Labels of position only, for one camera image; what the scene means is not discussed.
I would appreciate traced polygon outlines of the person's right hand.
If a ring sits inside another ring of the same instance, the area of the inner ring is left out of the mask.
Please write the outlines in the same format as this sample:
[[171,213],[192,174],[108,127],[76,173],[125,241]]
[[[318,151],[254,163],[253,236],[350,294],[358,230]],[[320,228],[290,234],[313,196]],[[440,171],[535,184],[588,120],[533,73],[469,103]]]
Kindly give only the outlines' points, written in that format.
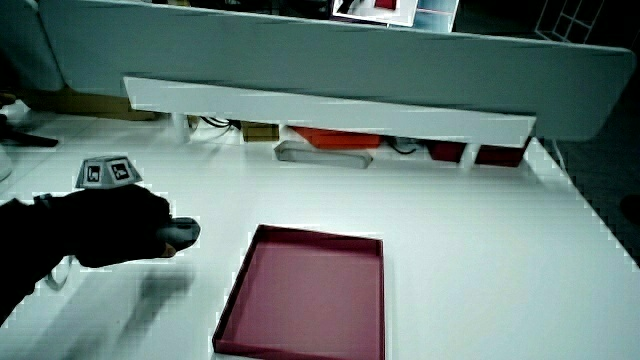
[[86,267],[170,257],[175,251],[158,229],[170,219],[168,201],[140,184],[142,177],[124,155],[82,161],[71,205],[77,243],[72,253]]

